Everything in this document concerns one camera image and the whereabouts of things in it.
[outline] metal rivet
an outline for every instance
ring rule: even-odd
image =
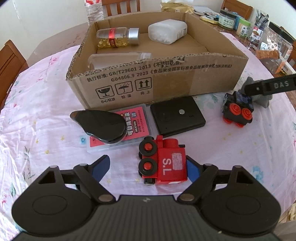
[[[180,199],[185,202],[191,202],[194,200],[194,196],[190,193],[184,193],[180,195]]]
[[[113,200],[113,196],[110,194],[103,194],[99,196],[99,200],[101,202],[111,202]]]

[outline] red label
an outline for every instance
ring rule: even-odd
[[[121,115],[126,120],[128,132],[126,134],[126,137],[122,141],[145,137],[150,134],[142,106],[127,110],[121,110],[115,113]],[[104,145],[103,142],[94,137],[90,137],[89,141],[90,147]]]
[[[116,28],[111,28],[109,32],[109,43],[112,47],[117,47],[115,43],[115,30]]]

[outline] gray stuffed toy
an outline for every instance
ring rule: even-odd
[[[246,85],[254,84],[256,82],[259,82],[261,80],[254,81],[252,77],[248,77],[246,82],[242,85],[242,88],[239,90],[240,93],[244,94],[244,88]],[[269,101],[272,99],[272,95],[254,95],[252,96],[253,102],[256,102],[257,104],[263,106],[264,108],[267,108],[269,106]]]

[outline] black toy train car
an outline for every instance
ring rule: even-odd
[[[238,127],[244,127],[253,120],[254,105],[252,98],[235,91],[226,94],[223,100],[222,112],[226,123],[235,122]]]

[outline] red toy train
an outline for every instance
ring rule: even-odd
[[[139,174],[147,185],[187,181],[185,145],[158,135],[145,137],[139,145]]]

